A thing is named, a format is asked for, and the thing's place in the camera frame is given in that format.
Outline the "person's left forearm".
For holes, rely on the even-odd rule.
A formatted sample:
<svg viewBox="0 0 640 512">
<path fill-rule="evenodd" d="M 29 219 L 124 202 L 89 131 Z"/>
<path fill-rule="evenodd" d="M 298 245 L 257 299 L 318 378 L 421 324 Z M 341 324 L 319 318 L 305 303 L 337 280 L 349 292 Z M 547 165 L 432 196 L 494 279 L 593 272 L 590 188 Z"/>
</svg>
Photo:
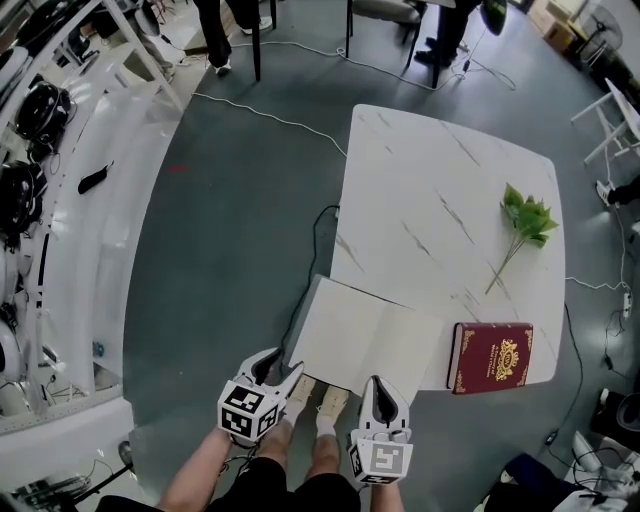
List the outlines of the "person's left forearm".
<svg viewBox="0 0 640 512">
<path fill-rule="evenodd" d="M 204 512 L 231 445 L 230 435 L 215 427 L 177 472 L 157 507 L 163 512 Z"/>
</svg>

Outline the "row of domed helmets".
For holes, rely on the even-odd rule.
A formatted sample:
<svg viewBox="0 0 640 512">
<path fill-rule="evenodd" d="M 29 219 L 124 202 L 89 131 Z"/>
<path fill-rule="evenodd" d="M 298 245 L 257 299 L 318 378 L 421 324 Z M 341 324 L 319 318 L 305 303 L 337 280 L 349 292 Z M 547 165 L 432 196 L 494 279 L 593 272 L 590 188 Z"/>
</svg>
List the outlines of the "row of domed helmets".
<svg viewBox="0 0 640 512">
<path fill-rule="evenodd" d="M 18 337 L 15 296 L 32 261 L 29 231 L 43 211 L 48 178 L 42 162 L 57 151 L 71 119 L 69 92 L 36 76 L 15 116 L 15 132 L 28 143 L 26 160 L 0 164 L 0 378 L 26 378 L 26 360 Z"/>
</svg>

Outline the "dark green bag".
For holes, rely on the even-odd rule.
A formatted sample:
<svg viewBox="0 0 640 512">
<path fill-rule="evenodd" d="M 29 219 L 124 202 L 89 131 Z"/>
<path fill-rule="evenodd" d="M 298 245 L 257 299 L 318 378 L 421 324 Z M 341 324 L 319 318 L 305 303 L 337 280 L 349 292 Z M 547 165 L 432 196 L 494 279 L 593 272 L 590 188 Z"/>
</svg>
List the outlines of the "dark green bag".
<svg viewBox="0 0 640 512">
<path fill-rule="evenodd" d="M 500 36 L 507 17 L 507 0 L 481 0 L 480 14 L 487 30 Z"/>
</svg>

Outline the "black pouch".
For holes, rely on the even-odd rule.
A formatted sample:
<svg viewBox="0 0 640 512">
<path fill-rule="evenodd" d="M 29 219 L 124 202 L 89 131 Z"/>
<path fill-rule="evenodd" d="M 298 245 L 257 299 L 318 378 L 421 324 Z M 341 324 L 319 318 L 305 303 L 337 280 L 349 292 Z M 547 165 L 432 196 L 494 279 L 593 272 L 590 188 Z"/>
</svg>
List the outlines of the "black pouch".
<svg viewBox="0 0 640 512">
<path fill-rule="evenodd" d="M 84 176 L 78 183 L 77 191 L 80 195 L 88 193 L 91 189 L 102 183 L 108 176 L 114 161 L 103 166 L 101 169 Z"/>
</svg>

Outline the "green leaf sprig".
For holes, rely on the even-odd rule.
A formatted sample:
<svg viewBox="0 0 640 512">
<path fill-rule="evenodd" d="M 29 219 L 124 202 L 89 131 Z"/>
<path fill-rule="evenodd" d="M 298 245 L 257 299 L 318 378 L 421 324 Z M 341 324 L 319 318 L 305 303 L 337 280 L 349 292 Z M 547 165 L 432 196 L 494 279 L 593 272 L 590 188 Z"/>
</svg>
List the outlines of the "green leaf sprig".
<svg viewBox="0 0 640 512">
<path fill-rule="evenodd" d="M 500 207 L 512 235 L 508 250 L 494 271 L 485 294 L 501 279 L 502 272 L 523 246 L 532 245 L 542 249 L 550 238 L 549 233 L 559 227 L 559 223 L 551 217 L 551 208 L 547 208 L 543 200 L 537 201 L 532 195 L 524 197 L 510 183 L 505 185 Z"/>
</svg>

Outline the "person's black shorts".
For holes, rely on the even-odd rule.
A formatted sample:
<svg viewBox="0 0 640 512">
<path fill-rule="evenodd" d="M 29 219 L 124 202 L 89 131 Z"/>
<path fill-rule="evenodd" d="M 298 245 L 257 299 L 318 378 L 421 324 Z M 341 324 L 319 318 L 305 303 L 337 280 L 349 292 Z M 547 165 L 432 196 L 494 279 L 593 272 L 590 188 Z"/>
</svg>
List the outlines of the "person's black shorts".
<svg viewBox="0 0 640 512">
<path fill-rule="evenodd" d="M 290 491 L 284 469 L 257 457 L 204 512 L 361 512 L 361 501 L 340 473 L 316 476 Z"/>
</svg>

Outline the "black floor fan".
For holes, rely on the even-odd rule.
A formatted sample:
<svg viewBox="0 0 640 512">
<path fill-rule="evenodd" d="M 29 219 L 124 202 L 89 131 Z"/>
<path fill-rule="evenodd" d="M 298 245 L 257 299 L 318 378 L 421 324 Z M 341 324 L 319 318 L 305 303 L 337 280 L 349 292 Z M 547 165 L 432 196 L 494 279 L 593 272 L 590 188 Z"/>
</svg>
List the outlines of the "black floor fan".
<svg viewBox="0 0 640 512">
<path fill-rule="evenodd" d="M 583 63 L 591 65 L 600 57 L 615 53 L 623 44 L 622 30 L 616 18 L 600 4 L 582 12 L 579 26 L 585 39 L 579 49 Z"/>
</svg>

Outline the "person's left cream shoe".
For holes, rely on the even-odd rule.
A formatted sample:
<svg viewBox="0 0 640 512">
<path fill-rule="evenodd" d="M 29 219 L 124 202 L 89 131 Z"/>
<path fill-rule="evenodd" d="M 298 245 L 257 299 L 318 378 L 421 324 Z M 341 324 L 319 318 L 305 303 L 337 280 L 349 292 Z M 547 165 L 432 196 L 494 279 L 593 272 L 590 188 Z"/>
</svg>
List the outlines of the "person's left cream shoe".
<svg viewBox="0 0 640 512">
<path fill-rule="evenodd" d="M 302 375 L 287 399 L 283 419 L 292 426 L 296 424 L 299 415 L 305 409 L 315 385 L 316 380 L 314 378 Z"/>
</svg>

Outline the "white notebook with grey cover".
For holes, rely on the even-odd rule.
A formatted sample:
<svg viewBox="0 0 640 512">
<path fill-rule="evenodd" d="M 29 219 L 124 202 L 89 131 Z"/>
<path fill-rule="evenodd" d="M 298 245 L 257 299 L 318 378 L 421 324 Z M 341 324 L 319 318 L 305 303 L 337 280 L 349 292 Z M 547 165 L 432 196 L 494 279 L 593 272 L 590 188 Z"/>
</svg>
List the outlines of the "white notebook with grey cover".
<svg viewBox="0 0 640 512">
<path fill-rule="evenodd" d="M 412 403 L 443 322 L 315 275 L 289 341 L 288 365 L 362 396 L 368 379 L 388 381 Z"/>
</svg>

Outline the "brown cardboard box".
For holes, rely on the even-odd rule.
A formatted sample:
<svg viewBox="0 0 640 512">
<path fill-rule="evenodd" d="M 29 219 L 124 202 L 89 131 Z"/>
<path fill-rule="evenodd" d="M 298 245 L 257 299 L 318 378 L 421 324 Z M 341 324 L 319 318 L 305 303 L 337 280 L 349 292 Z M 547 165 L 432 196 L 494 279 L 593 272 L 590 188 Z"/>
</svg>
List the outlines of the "brown cardboard box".
<svg viewBox="0 0 640 512">
<path fill-rule="evenodd" d="M 528 17 L 542 39 L 558 53 L 569 53 L 584 41 L 571 12 L 556 0 L 534 0 Z"/>
</svg>

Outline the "person's right leg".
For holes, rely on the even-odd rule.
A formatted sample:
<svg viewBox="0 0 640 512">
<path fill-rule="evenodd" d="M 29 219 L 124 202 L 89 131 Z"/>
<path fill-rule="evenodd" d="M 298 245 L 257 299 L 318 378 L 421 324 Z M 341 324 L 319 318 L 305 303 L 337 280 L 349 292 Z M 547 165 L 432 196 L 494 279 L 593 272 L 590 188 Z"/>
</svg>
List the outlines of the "person's right leg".
<svg viewBox="0 0 640 512">
<path fill-rule="evenodd" d="M 311 466 L 305 480 L 324 474 L 340 473 L 341 452 L 335 435 L 323 434 L 316 438 L 311 452 Z"/>
</svg>

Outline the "person's right cream shoe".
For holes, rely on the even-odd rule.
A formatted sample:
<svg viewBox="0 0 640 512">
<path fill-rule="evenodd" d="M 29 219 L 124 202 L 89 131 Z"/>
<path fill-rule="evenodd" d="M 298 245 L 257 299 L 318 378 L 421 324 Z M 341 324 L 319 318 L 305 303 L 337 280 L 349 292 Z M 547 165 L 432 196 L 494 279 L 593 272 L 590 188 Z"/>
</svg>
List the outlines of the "person's right cream shoe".
<svg viewBox="0 0 640 512">
<path fill-rule="evenodd" d="M 329 386 L 316 415 L 317 436 L 336 436 L 335 425 L 349 399 L 349 391 Z"/>
</svg>

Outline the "person's cream shoe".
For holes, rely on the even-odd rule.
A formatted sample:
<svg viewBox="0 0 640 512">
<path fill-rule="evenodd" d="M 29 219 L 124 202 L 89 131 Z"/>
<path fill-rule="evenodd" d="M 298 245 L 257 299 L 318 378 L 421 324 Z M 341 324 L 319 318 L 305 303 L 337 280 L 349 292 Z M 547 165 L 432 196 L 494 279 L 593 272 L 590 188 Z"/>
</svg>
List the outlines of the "person's cream shoe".
<svg viewBox="0 0 640 512">
<path fill-rule="evenodd" d="M 329 386 L 316 415 L 317 436 L 336 436 L 335 425 L 349 399 L 349 391 Z"/>
<path fill-rule="evenodd" d="M 299 415 L 305 409 L 315 385 L 316 380 L 314 378 L 302 375 L 287 399 L 283 419 L 292 426 L 296 424 Z"/>
</svg>

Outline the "pile of white gear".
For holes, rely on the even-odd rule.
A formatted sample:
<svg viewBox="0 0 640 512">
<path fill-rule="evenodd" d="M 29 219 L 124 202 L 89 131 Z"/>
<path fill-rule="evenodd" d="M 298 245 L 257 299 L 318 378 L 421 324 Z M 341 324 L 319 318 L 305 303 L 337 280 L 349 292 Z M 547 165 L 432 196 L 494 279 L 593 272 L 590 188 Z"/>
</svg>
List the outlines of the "pile of white gear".
<svg viewBox="0 0 640 512">
<path fill-rule="evenodd" d="M 591 443 L 580 431 L 573 436 L 573 460 L 565 480 L 599 494 L 604 505 L 640 506 L 640 452 L 608 437 Z"/>
</svg>

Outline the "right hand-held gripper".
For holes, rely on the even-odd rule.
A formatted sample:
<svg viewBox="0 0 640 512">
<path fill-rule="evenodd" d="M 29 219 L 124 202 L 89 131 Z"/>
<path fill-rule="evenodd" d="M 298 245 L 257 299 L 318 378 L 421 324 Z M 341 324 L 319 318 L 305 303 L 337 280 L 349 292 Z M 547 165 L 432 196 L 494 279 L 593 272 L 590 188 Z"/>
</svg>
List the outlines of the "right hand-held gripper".
<svg viewBox="0 0 640 512">
<path fill-rule="evenodd" d="M 394 431 L 373 431 L 383 425 Z M 373 375 L 365 386 L 359 428 L 349 436 L 348 456 L 354 479 L 363 484 L 390 485 L 404 479 L 414 446 L 410 443 L 409 405 L 386 379 Z"/>
</svg>

